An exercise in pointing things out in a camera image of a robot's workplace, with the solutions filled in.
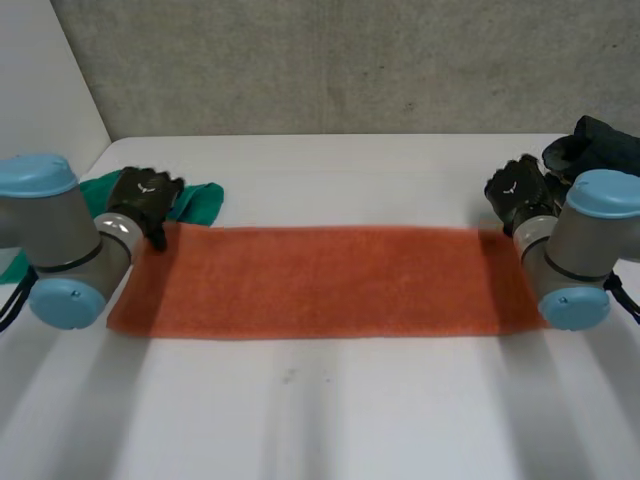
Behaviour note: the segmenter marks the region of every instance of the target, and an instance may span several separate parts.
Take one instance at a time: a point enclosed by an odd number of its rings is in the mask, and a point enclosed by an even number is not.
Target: light blue joint cap
[[[29,295],[33,313],[44,323],[62,330],[88,327],[106,303],[95,288],[68,278],[38,280]]]
[[[548,293],[538,310],[560,330],[584,330],[596,326],[611,311],[609,296],[596,287],[561,288]]]
[[[0,196],[43,198],[78,185],[67,161],[51,154],[18,155],[0,161]]]
[[[590,170],[578,178],[567,203],[589,217],[624,219],[640,216],[640,177],[617,170]]]

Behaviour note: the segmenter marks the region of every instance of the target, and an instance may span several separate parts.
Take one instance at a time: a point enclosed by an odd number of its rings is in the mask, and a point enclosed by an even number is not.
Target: black cable
[[[614,272],[611,272],[603,285],[605,290],[609,290],[613,298],[633,317],[640,325],[640,305],[633,301],[622,286],[622,280]]]
[[[9,297],[9,300],[0,309],[0,333],[4,332],[18,318],[18,314],[24,307],[27,298],[29,298],[29,293],[31,293],[31,289],[37,281],[38,274],[30,266],[26,275],[20,280],[20,283]]]

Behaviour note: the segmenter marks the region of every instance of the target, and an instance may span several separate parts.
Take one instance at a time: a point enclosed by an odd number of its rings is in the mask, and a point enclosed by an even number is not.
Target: orange cloth
[[[266,339],[499,335],[543,328],[511,239],[418,227],[167,225],[108,326]]]

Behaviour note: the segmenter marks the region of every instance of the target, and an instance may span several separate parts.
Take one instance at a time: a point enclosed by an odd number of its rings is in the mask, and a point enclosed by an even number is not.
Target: white table
[[[216,181],[218,225],[477,225],[493,171],[556,137],[138,138],[88,177]],[[638,270],[618,270],[640,296]],[[148,341],[104,325],[59,332],[25,311],[0,338],[3,480],[640,475],[640,328],[619,310],[587,333],[504,338]]]

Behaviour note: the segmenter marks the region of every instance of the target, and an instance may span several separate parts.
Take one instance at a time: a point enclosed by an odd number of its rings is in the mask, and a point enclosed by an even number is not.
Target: green cloth
[[[96,218],[105,212],[107,198],[109,198],[118,175],[120,175],[120,170],[80,184],[80,191],[87,202],[91,218]],[[218,216],[223,201],[224,190],[220,185],[207,183],[187,186],[176,200],[168,218],[196,225],[211,225]],[[0,275],[0,285],[18,283],[27,272],[28,265],[24,252],[20,252],[11,265]]]

